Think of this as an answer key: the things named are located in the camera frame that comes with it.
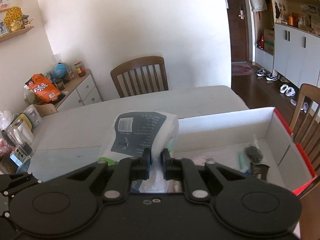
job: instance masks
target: plastic bag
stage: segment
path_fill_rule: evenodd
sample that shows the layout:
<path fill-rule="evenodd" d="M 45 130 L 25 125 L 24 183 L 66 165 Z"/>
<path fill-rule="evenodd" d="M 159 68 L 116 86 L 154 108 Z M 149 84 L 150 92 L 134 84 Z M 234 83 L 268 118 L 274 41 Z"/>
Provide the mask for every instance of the plastic bag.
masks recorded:
<path fill-rule="evenodd" d="M 0 111 L 0 129 L 4 131 L 12 123 L 13 117 L 10 111 Z"/>
<path fill-rule="evenodd" d="M 61 92 L 42 74 L 34 74 L 25 84 L 46 103 L 56 101 L 61 95 Z"/>
<path fill-rule="evenodd" d="M 252 10 L 254 12 L 261 12 L 267 10 L 266 0 L 250 0 Z"/>

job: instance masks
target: snack bag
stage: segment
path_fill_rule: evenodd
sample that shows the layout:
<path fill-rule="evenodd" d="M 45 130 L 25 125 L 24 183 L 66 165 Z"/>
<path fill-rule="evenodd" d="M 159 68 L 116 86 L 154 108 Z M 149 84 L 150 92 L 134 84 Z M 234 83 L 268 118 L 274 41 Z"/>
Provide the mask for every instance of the snack bag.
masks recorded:
<path fill-rule="evenodd" d="M 34 74 L 25 84 L 46 103 L 56 101 L 61 95 L 60 91 L 42 74 Z"/>

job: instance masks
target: barcode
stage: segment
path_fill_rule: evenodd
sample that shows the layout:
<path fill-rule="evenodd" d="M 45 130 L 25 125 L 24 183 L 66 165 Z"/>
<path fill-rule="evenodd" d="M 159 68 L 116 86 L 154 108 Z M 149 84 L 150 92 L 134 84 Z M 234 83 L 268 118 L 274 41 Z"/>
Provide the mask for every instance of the barcode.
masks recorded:
<path fill-rule="evenodd" d="M 133 117 L 130 118 L 120 118 L 118 123 L 119 132 L 132 132 L 132 122 Z"/>

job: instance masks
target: wooden chair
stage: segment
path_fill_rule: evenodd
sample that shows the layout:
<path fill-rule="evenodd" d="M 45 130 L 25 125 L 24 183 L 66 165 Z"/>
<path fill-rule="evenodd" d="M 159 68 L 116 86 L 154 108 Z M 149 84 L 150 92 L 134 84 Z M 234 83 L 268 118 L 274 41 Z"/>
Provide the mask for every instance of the wooden chair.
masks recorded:
<path fill-rule="evenodd" d="M 311 103 L 309 104 L 308 111 L 303 119 L 301 121 L 298 130 L 296 131 L 294 135 L 294 141 L 297 143 L 301 143 L 303 146 L 303 149 L 306 151 L 309 160 L 311 161 L 311 164 L 315 171 L 319 174 L 320 173 L 320 123 L 318 124 L 315 122 L 316 117 L 318 116 L 319 109 L 320 109 L 320 88 L 315 87 L 310 84 L 302 84 L 299 96 L 298 96 L 298 102 L 296 105 L 296 108 L 294 110 L 292 119 L 290 121 L 290 128 L 292 131 L 296 128 L 297 121 L 299 119 L 299 114 L 303 111 L 300 111 L 304 104 L 305 97 L 308 97 L 311 99 Z M 317 107 L 313 117 L 310 115 L 311 106 L 312 103 L 316 102 L 319 104 Z"/>
<path fill-rule="evenodd" d="M 159 65 L 159 67 L 160 67 L 161 79 L 162 79 L 162 84 L 163 84 L 164 90 L 169 90 L 167 76 L 166 76 L 165 67 L 164 67 L 164 59 L 162 57 L 156 57 L 156 56 L 142 57 L 142 58 L 137 58 L 137 59 L 128 61 L 126 63 L 123 63 L 123 64 L 119 65 L 118 67 L 114 68 L 110 72 L 111 78 L 116 86 L 116 89 L 119 93 L 119 96 L 121 98 L 125 97 L 124 92 L 121 88 L 119 79 L 118 79 L 119 75 L 122 76 L 123 83 L 124 83 L 124 86 L 125 86 L 125 89 L 127 91 L 128 96 L 129 97 L 131 96 L 130 88 L 129 88 L 128 82 L 125 78 L 125 73 L 127 73 L 127 75 L 129 76 L 131 89 L 132 89 L 134 95 L 137 95 L 138 90 L 139 90 L 140 94 L 144 94 L 145 92 L 146 93 L 150 93 L 150 92 L 153 93 L 153 92 L 161 91 L 161 88 L 160 88 L 161 84 L 159 83 L 159 78 L 158 78 L 158 74 L 156 72 L 155 65 Z M 155 91 L 155 86 L 154 86 L 154 82 L 152 80 L 149 66 L 152 66 L 152 68 L 153 68 L 154 80 L 156 83 L 155 85 L 156 85 L 157 91 Z M 151 91 L 149 91 L 143 67 L 146 67 L 146 69 L 147 69 L 147 74 L 148 74 L 148 79 L 149 79 L 148 80 L 149 81 L 149 88 L 151 88 Z M 133 73 L 132 72 L 130 73 L 130 71 L 132 71 L 132 70 L 134 72 L 135 81 L 136 81 L 138 87 L 135 87 L 134 80 L 132 78 Z M 141 87 L 141 83 L 140 83 L 141 77 L 142 77 L 145 92 L 143 91 L 143 88 Z"/>
<path fill-rule="evenodd" d="M 34 105 L 34 106 L 41 117 L 44 117 L 50 114 L 55 114 L 58 112 L 58 110 L 53 104 L 45 104 L 42 106 Z"/>

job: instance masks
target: white slipper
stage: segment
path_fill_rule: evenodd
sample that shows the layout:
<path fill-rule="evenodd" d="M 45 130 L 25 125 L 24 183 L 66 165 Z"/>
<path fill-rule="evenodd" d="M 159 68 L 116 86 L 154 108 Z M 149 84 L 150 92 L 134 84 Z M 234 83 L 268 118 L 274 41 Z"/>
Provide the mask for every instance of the white slipper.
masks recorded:
<path fill-rule="evenodd" d="M 303 110 L 303 112 L 307 113 L 308 108 L 309 108 L 308 103 L 304 103 L 303 104 L 303 109 L 301 109 L 301 110 Z"/>
<path fill-rule="evenodd" d="M 290 100 L 290 103 L 293 104 L 294 106 L 297 105 L 297 101 L 294 101 L 293 99 Z"/>
<path fill-rule="evenodd" d="M 285 92 L 285 95 L 287 97 L 292 97 L 296 94 L 296 92 L 294 91 L 294 89 L 292 87 L 289 87 L 286 92 Z"/>
<path fill-rule="evenodd" d="M 284 94 L 288 90 L 289 86 L 284 84 L 280 87 L 280 93 Z"/>

